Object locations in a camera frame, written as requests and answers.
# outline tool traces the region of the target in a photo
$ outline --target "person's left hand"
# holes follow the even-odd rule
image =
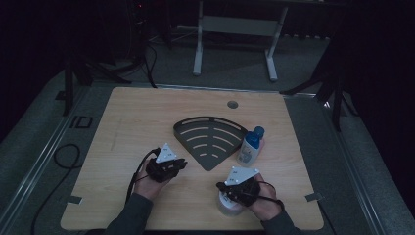
[[[138,173],[136,180],[147,175],[146,167],[149,161],[150,160],[146,160],[144,162],[143,167],[141,167],[141,171]],[[164,187],[168,182],[170,182],[170,180],[166,180],[163,183],[158,183],[156,180],[151,179],[150,176],[147,176],[135,183],[134,193],[140,194],[141,196],[153,201],[154,198],[160,193],[162,187]]]

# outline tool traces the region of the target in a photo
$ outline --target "white bracket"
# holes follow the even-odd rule
[[[236,167],[232,166],[231,171],[229,172],[228,178],[225,181],[226,186],[238,185],[242,182],[245,182],[247,179],[254,177],[259,174],[257,168],[245,168],[245,167]]]
[[[165,143],[164,146],[162,146],[162,149],[161,149],[159,155],[157,156],[156,163],[159,164],[159,163],[164,163],[164,162],[167,162],[167,161],[175,160],[176,157],[177,157],[177,155],[175,155],[173,153],[173,151],[171,151],[168,144]]]

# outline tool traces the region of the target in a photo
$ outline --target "sleeve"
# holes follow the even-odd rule
[[[301,231],[294,227],[290,216],[282,211],[277,216],[261,222],[267,235],[300,235]]]
[[[139,194],[131,194],[124,209],[122,209],[119,216],[110,223],[104,234],[142,234],[146,228],[147,219],[150,216],[152,207],[152,201]]]

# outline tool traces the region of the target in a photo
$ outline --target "dark background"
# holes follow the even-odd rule
[[[95,1],[0,2],[1,140],[43,86],[64,68],[73,47],[96,61],[110,63],[114,58],[128,57],[122,41],[131,36],[127,34],[129,28],[117,27],[125,23],[125,6],[114,3],[101,1],[99,8]],[[195,9],[197,1],[170,1],[168,24],[196,25]],[[220,13],[220,9],[218,4],[208,10]],[[246,6],[234,11],[242,13],[244,9],[252,17],[273,14],[272,9],[249,12]],[[345,69],[345,91],[350,93],[412,214],[414,9],[411,1],[403,0],[354,1],[346,8],[294,4],[283,29],[288,35],[332,38],[318,69],[338,65]],[[109,21],[102,21],[103,13]]]

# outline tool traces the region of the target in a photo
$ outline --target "wooden table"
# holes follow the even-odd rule
[[[238,103],[237,109],[227,106]],[[248,210],[236,217],[216,206],[215,183],[224,181],[236,154],[205,171],[173,135],[173,125],[185,118],[226,118],[248,130],[261,125],[265,146],[252,167],[275,186],[277,196],[300,229],[316,230],[323,219],[284,99],[276,93],[208,90],[116,88],[92,141],[61,225],[68,230],[106,228],[123,208],[132,173],[152,149],[168,143],[188,162],[156,198],[148,230],[257,230],[259,220]]]

